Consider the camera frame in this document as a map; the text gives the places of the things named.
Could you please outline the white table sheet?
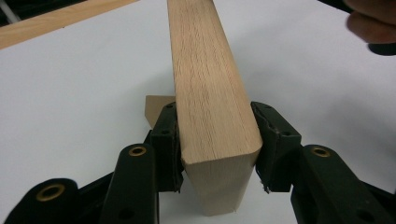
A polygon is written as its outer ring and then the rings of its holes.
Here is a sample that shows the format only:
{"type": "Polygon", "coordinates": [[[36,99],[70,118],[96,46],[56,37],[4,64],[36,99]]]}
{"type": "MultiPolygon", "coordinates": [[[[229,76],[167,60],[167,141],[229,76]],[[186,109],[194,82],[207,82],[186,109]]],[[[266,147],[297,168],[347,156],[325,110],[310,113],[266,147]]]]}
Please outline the white table sheet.
{"type": "MultiPolygon", "coordinates": [[[[396,56],[319,0],[215,0],[249,97],[363,181],[396,190],[396,56]]],[[[148,95],[174,91],[167,5],[131,5],[5,48],[0,41],[0,224],[50,178],[80,186],[143,141],[148,95]]]]}

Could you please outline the square wooden picture frame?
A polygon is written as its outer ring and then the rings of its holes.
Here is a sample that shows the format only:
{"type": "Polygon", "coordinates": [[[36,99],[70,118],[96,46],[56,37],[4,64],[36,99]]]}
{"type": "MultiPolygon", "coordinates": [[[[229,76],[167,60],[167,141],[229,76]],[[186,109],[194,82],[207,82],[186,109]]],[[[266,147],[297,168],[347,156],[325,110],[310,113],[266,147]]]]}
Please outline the square wooden picture frame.
{"type": "Polygon", "coordinates": [[[181,161],[203,213],[236,211],[262,148],[213,0],[167,0],[181,161]]]}

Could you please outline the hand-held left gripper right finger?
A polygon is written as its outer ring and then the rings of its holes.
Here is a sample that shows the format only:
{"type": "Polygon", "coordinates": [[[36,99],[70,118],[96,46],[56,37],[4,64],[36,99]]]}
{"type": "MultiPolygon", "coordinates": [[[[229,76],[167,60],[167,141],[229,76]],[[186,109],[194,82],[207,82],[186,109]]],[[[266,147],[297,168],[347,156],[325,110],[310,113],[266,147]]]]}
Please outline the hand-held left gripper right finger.
{"type": "Polygon", "coordinates": [[[298,171],[302,137],[273,107],[250,105],[263,141],[255,169],[264,191],[289,192],[298,171]]]}

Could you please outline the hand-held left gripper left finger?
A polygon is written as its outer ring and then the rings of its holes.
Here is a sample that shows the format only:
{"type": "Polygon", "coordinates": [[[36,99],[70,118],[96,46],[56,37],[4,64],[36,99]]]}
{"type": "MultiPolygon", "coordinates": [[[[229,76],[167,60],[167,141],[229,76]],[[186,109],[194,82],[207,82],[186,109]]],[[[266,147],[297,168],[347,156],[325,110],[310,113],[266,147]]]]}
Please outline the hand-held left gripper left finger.
{"type": "Polygon", "coordinates": [[[155,149],[158,189],[178,192],[184,171],[177,126],[177,107],[172,102],[163,107],[147,105],[145,116],[151,127],[149,143],[155,149]]]}

